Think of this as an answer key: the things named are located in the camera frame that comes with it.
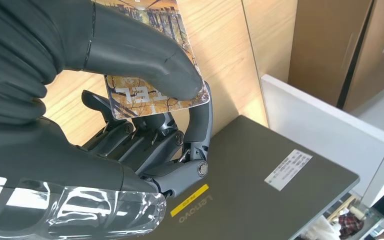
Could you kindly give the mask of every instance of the brown box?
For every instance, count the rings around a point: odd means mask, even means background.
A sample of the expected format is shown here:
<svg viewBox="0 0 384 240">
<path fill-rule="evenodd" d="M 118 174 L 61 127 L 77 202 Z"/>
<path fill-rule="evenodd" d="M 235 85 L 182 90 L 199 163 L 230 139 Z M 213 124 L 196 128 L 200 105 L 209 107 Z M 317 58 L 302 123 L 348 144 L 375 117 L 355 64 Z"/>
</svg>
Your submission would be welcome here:
<svg viewBox="0 0 384 240">
<path fill-rule="evenodd" d="M 352 111 L 384 89 L 384 0 L 299 0 L 288 83 Z"/>
</svg>

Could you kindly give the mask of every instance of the card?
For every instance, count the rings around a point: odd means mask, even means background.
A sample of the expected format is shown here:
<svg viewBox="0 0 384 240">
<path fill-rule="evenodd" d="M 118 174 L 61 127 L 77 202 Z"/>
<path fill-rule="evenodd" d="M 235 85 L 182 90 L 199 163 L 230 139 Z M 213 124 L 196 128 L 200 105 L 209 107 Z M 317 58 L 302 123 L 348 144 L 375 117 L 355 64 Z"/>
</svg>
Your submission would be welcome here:
<svg viewBox="0 0 384 240">
<path fill-rule="evenodd" d="M 175 40 L 200 72 L 189 43 L 176 0 L 96 0 Z M 187 109 L 210 101 L 205 84 L 192 100 L 179 101 L 163 95 L 138 77 L 105 76 L 112 114 L 116 119 L 143 117 Z"/>
</svg>

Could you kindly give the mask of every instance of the yellow label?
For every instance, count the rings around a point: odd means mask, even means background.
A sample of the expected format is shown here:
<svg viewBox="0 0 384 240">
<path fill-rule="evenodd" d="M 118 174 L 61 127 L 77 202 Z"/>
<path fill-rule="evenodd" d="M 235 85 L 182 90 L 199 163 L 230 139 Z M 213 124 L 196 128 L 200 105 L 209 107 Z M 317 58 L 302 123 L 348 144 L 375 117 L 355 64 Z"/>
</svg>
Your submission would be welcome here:
<svg viewBox="0 0 384 240">
<path fill-rule="evenodd" d="M 175 209 L 173 209 L 170 214 L 171 217 L 174 217 L 176 214 L 180 213 L 184 208 L 186 208 L 189 204 L 191 204 L 195 199 L 197 199 L 200 195 L 202 195 L 205 191 L 207 191 L 210 187 L 207 184 L 204 184 L 200 187 L 196 192 L 190 195 L 186 200 L 180 203 Z"/>
</svg>

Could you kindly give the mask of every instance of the metal joint screw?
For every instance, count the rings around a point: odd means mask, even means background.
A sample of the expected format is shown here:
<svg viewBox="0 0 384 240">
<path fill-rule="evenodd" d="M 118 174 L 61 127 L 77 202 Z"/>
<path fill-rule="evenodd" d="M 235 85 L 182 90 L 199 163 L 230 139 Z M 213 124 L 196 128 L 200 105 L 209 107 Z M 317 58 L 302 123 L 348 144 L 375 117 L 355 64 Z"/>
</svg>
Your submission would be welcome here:
<svg viewBox="0 0 384 240">
<path fill-rule="evenodd" d="M 205 161 L 202 161 L 199 165 L 198 165 L 198 175 L 203 178 L 207 175 L 208 173 L 208 164 L 207 162 Z"/>
<path fill-rule="evenodd" d="M 131 134 L 133 132 L 133 125 L 129 122 L 124 125 L 124 133 Z"/>
<path fill-rule="evenodd" d="M 175 139 L 176 139 L 176 145 L 177 146 L 182 146 L 183 145 L 183 141 L 185 139 L 185 135 L 183 134 L 183 132 L 178 131 L 176 133 Z"/>
</svg>

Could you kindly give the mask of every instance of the white sticker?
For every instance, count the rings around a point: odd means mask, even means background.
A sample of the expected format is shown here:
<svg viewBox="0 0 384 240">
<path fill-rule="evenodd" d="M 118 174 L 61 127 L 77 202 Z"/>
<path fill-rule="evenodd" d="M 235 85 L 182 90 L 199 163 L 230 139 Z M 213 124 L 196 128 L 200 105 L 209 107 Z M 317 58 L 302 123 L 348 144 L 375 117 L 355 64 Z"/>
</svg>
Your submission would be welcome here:
<svg viewBox="0 0 384 240">
<path fill-rule="evenodd" d="M 313 156 L 294 149 L 264 182 L 281 191 Z"/>
</svg>

